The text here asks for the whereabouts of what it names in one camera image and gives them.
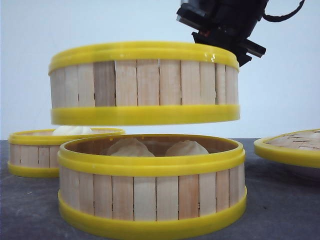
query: white wall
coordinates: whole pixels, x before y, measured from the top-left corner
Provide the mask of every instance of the white wall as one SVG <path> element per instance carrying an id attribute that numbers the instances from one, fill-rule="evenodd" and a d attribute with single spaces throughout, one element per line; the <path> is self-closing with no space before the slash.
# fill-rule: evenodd
<path id="1" fill-rule="evenodd" d="M 300 0 L 270 0 L 267 13 L 286 14 Z M 164 40 L 193 42 L 176 21 L 179 0 L 2 0 L 1 139 L 51 125 L 51 57 L 81 45 Z M 250 39 L 267 48 L 240 69 L 238 121 L 124 126 L 127 133 L 190 133 L 258 138 L 320 128 L 320 2 L 307 0 L 282 23 L 259 22 Z"/>

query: woven bamboo lid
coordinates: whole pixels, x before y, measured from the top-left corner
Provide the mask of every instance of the woven bamboo lid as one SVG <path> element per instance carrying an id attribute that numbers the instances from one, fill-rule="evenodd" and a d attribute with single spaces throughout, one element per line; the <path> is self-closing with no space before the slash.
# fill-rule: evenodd
<path id="1" fill-rule="evenodd" d="M 256 140 L 254 151 L 268 160 L 319 169 L 320 128 Z"/>

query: gray tabletop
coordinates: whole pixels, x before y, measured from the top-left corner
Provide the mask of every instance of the gray tabletop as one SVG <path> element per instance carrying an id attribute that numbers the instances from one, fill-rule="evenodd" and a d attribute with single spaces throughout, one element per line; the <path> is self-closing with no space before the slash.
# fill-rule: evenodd
<path id="1" fill-rule="evenodd" d="M 237 139 L 246 150 L 247 209 L 232 225 L 193 240 L 320 240 L 320 182 L 296 177 L 284 165 L 254 154 L 254 139 Z M 66 223 L 58 211 L 58 178 L 8 172 L 9 146 L 1 141 L 2 240 L 106 239 Z"/>

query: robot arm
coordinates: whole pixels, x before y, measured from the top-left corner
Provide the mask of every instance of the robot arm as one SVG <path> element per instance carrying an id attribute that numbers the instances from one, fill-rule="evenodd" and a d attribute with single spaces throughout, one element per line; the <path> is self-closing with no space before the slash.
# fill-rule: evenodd
<path id="1" fill-rule="evenodd" d="M 284 16 L 265 14 L 269 0 L 182 0 L 177 20 L 198 30 L 192 36 L 196 43 L 212 45 L 233 52 L 239 65 L 252 57 L 262 57 L 266 49 L 247 38 L 263 17 L 270 22 L 281 22 L 295 15 L 303 6 Z"/>

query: yellow plastic rim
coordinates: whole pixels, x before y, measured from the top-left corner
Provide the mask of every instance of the yellow plastic rim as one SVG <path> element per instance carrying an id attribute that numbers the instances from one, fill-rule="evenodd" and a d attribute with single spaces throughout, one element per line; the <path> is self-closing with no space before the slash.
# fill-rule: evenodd
<path id="1" fill-rule="evenodd" d="M 238 119 L 240 106 L 237 104 L 68 107 L 51 110 L 51 122 L 58 125 L 166 125 Z"/>
<path id="2" fill-rule="evenodd" d="M 264 159 L 272 160 L 282 164 L 309 168 L 320 168 L 320 151 L 293 149 L 266 144 L 266 142 L 272 139 L 300 132 L 305 131 L 291 132 L 276 137 L 266 137 L 258 139 L 254 142 L 254 152 Z"/>
<path id="3" fill-rule="evenodd" d="M 237 221 L 246 210 L 247 188 L 235 205 L 217 213 L 170 221 L 127 221 L 89 215 L 68 206 L 58 193 L 59 211 L 69 224 L 90 234 L 124 240 L 174 240 L 209 234 Z"/>
<path id="4" fill-rule="evenodd" d="M 61 145 L 63 143 L 84 138 L 102 137 L 102 136 L 113 136 L 113 135 L 124 135 L 125 131 L 120 128 L 105 128 L 105 127 L 93 127 L 92 130 L 109 130 L 111 132 L 106 133 L 94 133 L 94 134 L 82 134 L 82 135 L 64 135 L 64 136 L 49 136 L 49 135 L 28 135 L 31 133 L 41 132 L 53 132 L 54 129 L 43 129 L 43 130 L 30 130 L 30 131 L 19 131 L 10 134 L 8 142 L 10 144 L 17 145 Z"/>
<path id="5" fill-rule="evenodd" d="M 59 177 L 59 168 L 40 168 L 40 167 L 25 167 L 13 165 L 8 161 L 9 173 L 28 178 L 57 178 Z"/>
<path id="6" fill-rule="evenodd" d="M 92 142 L 105 139 L 96 137 L 80 139 L 64 143 L 58 152 L 58 163 L 68 169 L 90 174 L 101 174 L 110 176 L 132 176 L 132 177 L 164 177 L 182 176 L 192 174 L 204 174 L 234 168 L 245 161 L 245 150 L 240 142 L 202 135 L 181 134 L 139 134 L 126 135 L 126 138 L 145 137 L 198 137 L 202 139 L 218 139 L 234 145 L 234 149 L 189 156 L 156 156 L 156 157 L 132 157 L 132 156 L 105 156 L 86 154 L 68 150 L 69 144 Z"/>
<path id="7" fill-rule="evenodd" d="M 49 74 L 71 65 L 135 59 L 171 59 L 219 63 L 236 68 L 236 56 L 225 49 L 188 42 L 132 41 L 102 43 L 72 48 L 53 56 Z"/>

